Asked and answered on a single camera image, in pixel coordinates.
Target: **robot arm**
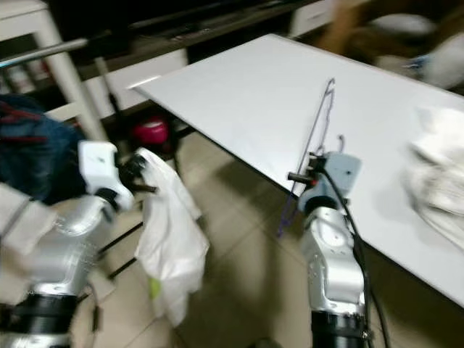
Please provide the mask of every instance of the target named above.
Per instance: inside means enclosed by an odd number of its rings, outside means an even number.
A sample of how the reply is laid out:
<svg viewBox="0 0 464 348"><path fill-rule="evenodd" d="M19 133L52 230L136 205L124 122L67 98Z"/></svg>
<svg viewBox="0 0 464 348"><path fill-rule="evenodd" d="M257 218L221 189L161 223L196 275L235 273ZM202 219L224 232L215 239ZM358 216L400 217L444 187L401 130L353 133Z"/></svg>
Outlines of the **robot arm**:
<svg viewBox="0 0 464 348"><path fill-rule="evenodd" d="M30 291L14 307L2 347L65 348L78 296L96 264L118 210L132 206L132 193L120 182L116 148L110 143L79 145L80 171L90 193L60 219L31 255Z"/></svg>
<svg viewBox="0 0 464 348"><path fill-rule="evenodd" d="M298 208L306 215L302 251L308 266L314 348L362 348L365 324L363 270L353 253L354 239L331 184L318 174L323 168L345 195L354 183L360 161L328 153L310 161L308 176L289 174L305 183Z"/></svg>

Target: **crumpled white fabric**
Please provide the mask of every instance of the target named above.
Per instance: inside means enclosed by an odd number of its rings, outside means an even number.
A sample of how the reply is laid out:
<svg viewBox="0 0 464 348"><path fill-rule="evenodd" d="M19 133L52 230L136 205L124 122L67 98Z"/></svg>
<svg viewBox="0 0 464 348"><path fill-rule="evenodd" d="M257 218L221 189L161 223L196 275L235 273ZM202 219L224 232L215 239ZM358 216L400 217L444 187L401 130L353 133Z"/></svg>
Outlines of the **crumpled white fabric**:
<svg viewBox="0 0 464 348"><path fill-rule="evenodd" d="M422 138L412 146L417 160L407 172L407 187L417 213L464 250L464 112L420 111Z"/></svg>
<svg viewBox="0 0 464 348"><path fill-rule="evenodd" d="M202 285L209 244L196 224L201 212L177 173L152 152L137 153L146 160L145 183L158 192L144 200L144 230L135 256L160 284L156 315L177 326L186 316L189 294Z"/></svg>
<svg viewBox="0 0 464 348"><path fill-rule="evenodd" d="M464 81L464 33L458 33L429 53L422 81L449 89Z"/></svg>
<svg viewBox="0 0 464 348"><path fill-rule="evenodd" d="M407 38L421 38L436 30L436 24L428 18L409 13L388 14L370 21L369 24L388 34Z"/></svg>

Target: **pink object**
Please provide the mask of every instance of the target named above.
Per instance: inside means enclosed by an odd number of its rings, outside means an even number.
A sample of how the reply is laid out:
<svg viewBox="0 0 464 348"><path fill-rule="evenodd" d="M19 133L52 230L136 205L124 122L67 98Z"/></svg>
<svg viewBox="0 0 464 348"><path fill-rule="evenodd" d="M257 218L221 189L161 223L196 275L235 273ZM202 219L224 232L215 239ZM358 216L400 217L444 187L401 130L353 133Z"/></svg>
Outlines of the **pink object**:
<svg viewBox="0 0 464 348"><path fill-rule="evenodd" d="M137 125L133 135L142 144L163 144L167 140L167 124L159 117L152 117L149 121Z"/></svg>

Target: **denim fabric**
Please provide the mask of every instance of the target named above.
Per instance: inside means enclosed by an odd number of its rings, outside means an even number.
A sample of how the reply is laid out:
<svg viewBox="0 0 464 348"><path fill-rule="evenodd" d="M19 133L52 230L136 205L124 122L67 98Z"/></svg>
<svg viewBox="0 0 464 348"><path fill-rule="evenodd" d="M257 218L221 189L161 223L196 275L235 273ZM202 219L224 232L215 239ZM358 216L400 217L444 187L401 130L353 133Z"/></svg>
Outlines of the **denim fabric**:
<svg viewBox="0 0 464 348"><path fill-rule="evenodd" d="M50 204L82 194L76 156L81 139L32 99L0 95L0 180L11 187Z"/></svg>

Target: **black cylinder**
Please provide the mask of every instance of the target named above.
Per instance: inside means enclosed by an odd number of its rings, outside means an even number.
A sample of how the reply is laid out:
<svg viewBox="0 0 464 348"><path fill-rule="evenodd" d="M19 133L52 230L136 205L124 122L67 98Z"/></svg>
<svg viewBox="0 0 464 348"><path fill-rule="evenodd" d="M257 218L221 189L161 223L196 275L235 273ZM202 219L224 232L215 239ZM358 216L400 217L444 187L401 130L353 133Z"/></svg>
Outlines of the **black cylinder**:
<svg viewBox="0 0 464 348"><path fill-rule="evenodd" d="M304 205L304 213L306 216L311 214L314 210L321 207L337 209L336 201L329 196L316 196L308 199Z"/></svg>
<svg viewBox="0 0 464 348"><path fill-rule="evenodd" d="M364 348L365 325L360 315L311 313L312 348Z"/></svg>
<svg viewBox="0 0 464 348"><path fill-rule="evenodd" d="M77 305L74 296L29 294L14 307L8 330L21 334L65 334Z"/></svg>

